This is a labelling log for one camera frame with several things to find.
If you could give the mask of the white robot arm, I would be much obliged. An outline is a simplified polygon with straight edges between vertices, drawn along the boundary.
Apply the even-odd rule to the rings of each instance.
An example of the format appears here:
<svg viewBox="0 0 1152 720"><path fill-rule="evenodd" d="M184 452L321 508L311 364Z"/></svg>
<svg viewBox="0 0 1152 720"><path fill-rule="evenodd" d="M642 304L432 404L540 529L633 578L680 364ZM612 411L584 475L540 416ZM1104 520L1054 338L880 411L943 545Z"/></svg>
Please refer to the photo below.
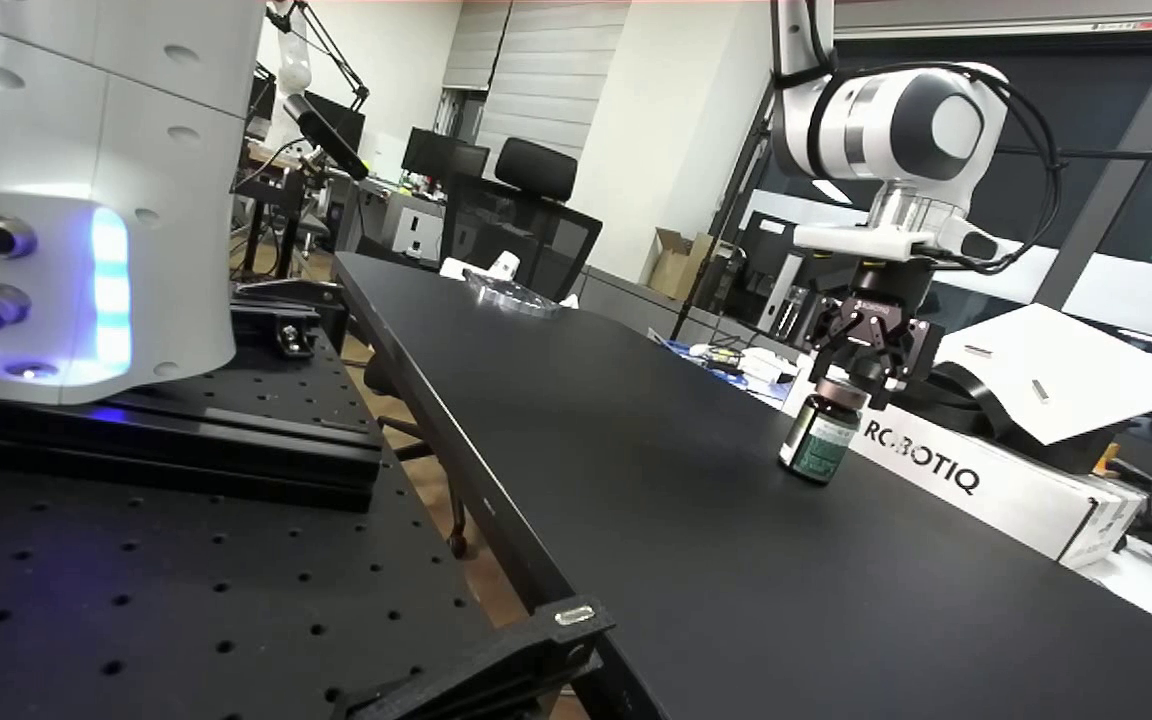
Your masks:
<svg viewBox="0 0 1152 720"><path fill-rule="evenodd" d="M830 0L772 0L778 141L811 180L871 180L859 222L800 222L797 243L856 258L856 280L811 331L811 383L887 404L918 383L941 331L918 320L941 269L968 254L968 212L1009 102L988 63L842 68Z"/></svg>

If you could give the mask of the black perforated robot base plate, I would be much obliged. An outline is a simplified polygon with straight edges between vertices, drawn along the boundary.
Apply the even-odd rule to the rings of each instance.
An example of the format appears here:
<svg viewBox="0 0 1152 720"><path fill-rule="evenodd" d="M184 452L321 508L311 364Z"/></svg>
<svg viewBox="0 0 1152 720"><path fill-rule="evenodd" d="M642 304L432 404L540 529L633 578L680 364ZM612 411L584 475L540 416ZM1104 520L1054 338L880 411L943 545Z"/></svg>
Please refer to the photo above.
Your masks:
<svg viewBox="0 0 1152 720"><path fill-rule="evenodd" d="M0 404L0 720L534 716L602 630L482 619L333 344Z"/></svg>

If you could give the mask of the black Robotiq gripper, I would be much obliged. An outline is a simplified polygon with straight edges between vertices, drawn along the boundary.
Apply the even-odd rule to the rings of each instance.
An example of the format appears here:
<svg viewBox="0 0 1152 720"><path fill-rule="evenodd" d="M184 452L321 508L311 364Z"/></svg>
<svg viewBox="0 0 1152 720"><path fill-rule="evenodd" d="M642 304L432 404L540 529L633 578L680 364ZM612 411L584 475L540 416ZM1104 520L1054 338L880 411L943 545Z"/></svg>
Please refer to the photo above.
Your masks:
<svg viewBox="0 0 1152 720"><path fill-rule="evenodd" d="M841 314L811 350L809 394L826 368L842 368L850 383L875 387L871 409L918 383L941 349L941 326L918 314L927 290L927 258L862 258L856 284L841 294Z"/></svg>

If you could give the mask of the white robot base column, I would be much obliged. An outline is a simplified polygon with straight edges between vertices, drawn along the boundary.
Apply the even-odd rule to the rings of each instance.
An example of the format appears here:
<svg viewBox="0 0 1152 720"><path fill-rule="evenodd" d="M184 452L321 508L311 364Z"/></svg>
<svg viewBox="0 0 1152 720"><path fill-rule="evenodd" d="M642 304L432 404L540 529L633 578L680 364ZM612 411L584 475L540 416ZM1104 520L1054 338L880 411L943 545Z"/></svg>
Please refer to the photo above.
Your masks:
<svg viewBox="0 0 1152 720"><path fill-rule="evenodd" d="M263 0L0 0L0 399L235 355L226 232Z"/></svg>

